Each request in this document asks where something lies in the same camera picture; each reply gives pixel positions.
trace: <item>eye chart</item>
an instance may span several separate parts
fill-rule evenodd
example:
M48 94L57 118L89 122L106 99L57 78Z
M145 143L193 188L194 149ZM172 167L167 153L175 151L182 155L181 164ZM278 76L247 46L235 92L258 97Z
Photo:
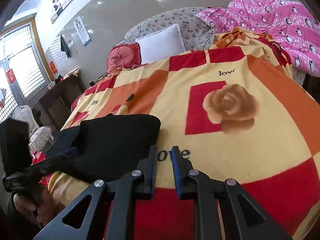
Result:
M91 38L89 36L89 33L87 32L87 29L85 28L82 19L80 16L76 18L76 20L73 22L73 25L75 26L77 33L82 41L82 44L84 46L87 46L91 42Z

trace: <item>bed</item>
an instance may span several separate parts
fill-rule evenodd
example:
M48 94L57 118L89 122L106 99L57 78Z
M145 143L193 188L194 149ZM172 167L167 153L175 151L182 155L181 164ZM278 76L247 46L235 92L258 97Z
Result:
M320 210L320 106L293 80L288 55L275 54L267 35L236 28L215 39L210 49L114 70L80 97L63 129L108 114L161 120L156 193L137 202L135 239L194 237L193 203L178 201L174 190L170 150L178 145L211 178L236 179L301 240ZM58 173L49 190L65 206L87 186Z
M207 10L205 7L185 7L160 13L137 24L129 30L124 39L125 43L133 44L137 38L167 28L172 24L179 24L186 50L208 49L213 44L214 33L197 13ZM293 68L294 80L302 85L305 72Z

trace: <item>cushion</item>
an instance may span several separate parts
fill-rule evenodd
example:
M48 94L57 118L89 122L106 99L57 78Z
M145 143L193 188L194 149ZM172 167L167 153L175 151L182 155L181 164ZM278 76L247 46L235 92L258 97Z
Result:
M213 44L214 35L210 27L196 17L205 7L183 7L154 15L129 30L124 39L132 44L139 37L157 32L173 24L179 24L186 50L208 49Z
M140 46L135 44L122 44L114 46L107 60L107 73L118 67L130 68L141 63Z
M151 63L185 52L179 24L136 39L140 44L141 63Z

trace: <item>pink blanket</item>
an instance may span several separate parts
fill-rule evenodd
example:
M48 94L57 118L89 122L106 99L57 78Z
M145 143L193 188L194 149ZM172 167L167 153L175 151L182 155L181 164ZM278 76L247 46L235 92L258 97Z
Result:
M243 27L268 32L285 49L292 65L320 76L320 26L302 3L283 0L233 0L228 9L197 14L215 33Z

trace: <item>person's hand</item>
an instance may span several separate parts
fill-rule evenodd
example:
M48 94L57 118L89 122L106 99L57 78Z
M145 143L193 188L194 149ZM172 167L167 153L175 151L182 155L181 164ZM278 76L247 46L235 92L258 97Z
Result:
M14 195L13 202L17 211L34 224L36 224L36 221L33 212L37 211L36 220L45 226L56 216L56 207L47 188L44 188L41 195L43 202L38 208L21 193Z

